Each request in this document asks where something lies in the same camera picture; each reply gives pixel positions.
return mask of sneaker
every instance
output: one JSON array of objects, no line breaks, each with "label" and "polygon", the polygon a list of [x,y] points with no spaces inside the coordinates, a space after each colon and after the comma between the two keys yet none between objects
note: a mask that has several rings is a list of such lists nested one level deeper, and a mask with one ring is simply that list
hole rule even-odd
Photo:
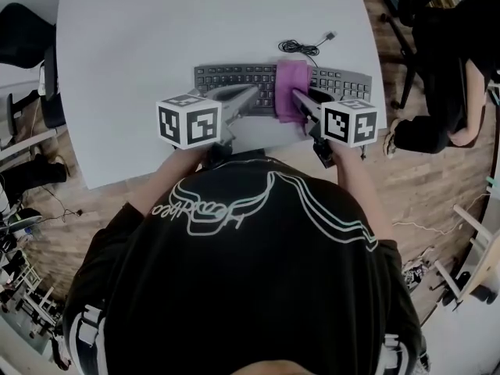
[{"label": "sneaker", "polygon": [[39,145],[35,145],[33,147],[33,156],[36,157],[37,155],[44,155],[44,153],[41,150],[41,147]]},{"label": "sneaker", "polygon": [[53,160],[52,164],[61,164],[64,166],[64,169],[66,170],[66,174],[68,177],[70,176],[70,171],[68,170],[68,166],[66,165],[66,161],[64,161],[64,158],[61,157],[60,155],[57,155]]},{"label": "sneaker", "polygon": [[401,121],[402,120],[400,120],[399,118],[392,121],[391,129],[389,130],[389,133],[385,137],[384,154],[387,156],[388,159],[392,159],[392,157],[394,157],[394,154],[396,153],[397,148],[394,144],[394,139],[396,136],[396,127],[399,125]]}]

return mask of pink cloth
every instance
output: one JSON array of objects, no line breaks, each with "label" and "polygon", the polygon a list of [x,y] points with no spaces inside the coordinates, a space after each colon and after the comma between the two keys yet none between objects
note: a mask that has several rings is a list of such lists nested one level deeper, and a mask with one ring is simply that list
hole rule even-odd
[{"label": "pink cloth", "polygon": [[306,61],[281,60],[276,70],[274,105],[281,123],[295,122],[305,124],[307,119],[295,107],[291,92],[294,89],[308,93],[313,69]]}]

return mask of gray keyboard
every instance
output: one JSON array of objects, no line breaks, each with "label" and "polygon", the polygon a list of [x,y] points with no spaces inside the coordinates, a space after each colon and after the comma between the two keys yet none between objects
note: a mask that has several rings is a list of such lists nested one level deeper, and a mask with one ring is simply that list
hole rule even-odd
[{"label": "gray keyboard", "polygon": [[[220,64],[195,67],[195,87],[206,93],[230,84],[256,84],[259,98],[250,116],[276,116],[274,112],[274,85],[276,64]],[[363,98],[370,101],[372,77],[362,73],[313,68],[311,86],[331,91],[339,96]]]}]

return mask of white graphic print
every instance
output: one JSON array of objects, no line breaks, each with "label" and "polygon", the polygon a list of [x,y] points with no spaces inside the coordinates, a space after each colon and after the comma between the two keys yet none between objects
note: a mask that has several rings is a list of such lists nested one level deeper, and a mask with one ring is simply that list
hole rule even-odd
[{"label": "white graphic print", "polygon": [[[173,137],[173,131],[170,129],[170,125],[166,122],[166,114],[164,112],[162,112],[162,122],[163,122],[163,125],[165,125],[166,134]],[[177,127],[177,120],[176,120],[176,117],[173,116],[172,117],[172,128],[175,128],[175,127]]]},{"label": "white graphic print", "polygon": [[[198,193],[184,190],[180,185],[181,180],[170,192],[169,204],[157,205],[151,214],[162,218],[170,217],[171,220],[185,214],[187,233],[191,236],[218,234],[231,221],[235,222],[235,229],[239,229],[245,218],[256,214],[266,204],[277,178],[295,188],[306,215],[327,238],[342,244],[367,241],[366,249],[369,252],[377,247],[377,239],[370,234],[361,221],[345,222],[340,220],[314,198],[301,177],[293,177],[277,171],[267,173],[267,185],[262,193],[254,197],[236,200],[229,205],[202,201]],[[193,224],[196,223],[213,224],[214,228],[206,232],[196,231],[193,230]],[[330,233],[332,228],[342,233],[360,230],[362,235],[349,239],[339,239]]]},{"label": "white graphic print", "polygon": [[368,135],[371,134],[373,130],[373,127],[372,126],[368,127],[367,124],[368,124],[368,118],[366,118],[365,116],[358,119],[358,125],[359,125],[358,134],[365,134],[365,138],[367,138]]}]

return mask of person sitting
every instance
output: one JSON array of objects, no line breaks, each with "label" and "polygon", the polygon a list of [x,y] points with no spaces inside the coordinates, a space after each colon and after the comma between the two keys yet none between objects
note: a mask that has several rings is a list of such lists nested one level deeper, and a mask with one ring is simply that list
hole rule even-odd
[{"label": "person sitting", "polygon": [[460,102],[457,88],[452,86],[450,65],[447,70],[441,70],[446,73],[436,76],[439,81],[435,89],[426,90],[429,116],[392,122],[384,141],[384,153],[389,159],[397,149],[437,154],[448,146],[475,145],[484,118],[485,91],[495,68],[495,59],[477,63],[469,59],[465,65],[466,107]]},{"label": "person sitting", "polygon": [[415,15],[416,61],[429,116],[391,124],[384,141],[388,158],[397,149],[437,154],[448,146],[471,148],[476,143],[485,92],[500,64],[500,48],[489,34],[500,5],[498,0],[463,3],[451,10],[422,8]]},{"label": "person sitting", "polygon": [[40,147],[34,147],[34,159],[9,168],[0,173],[0,184],[10,205],[14,205],[27,190],[66,182],[67,167],[64,159],[57,155],[49,162]]}]

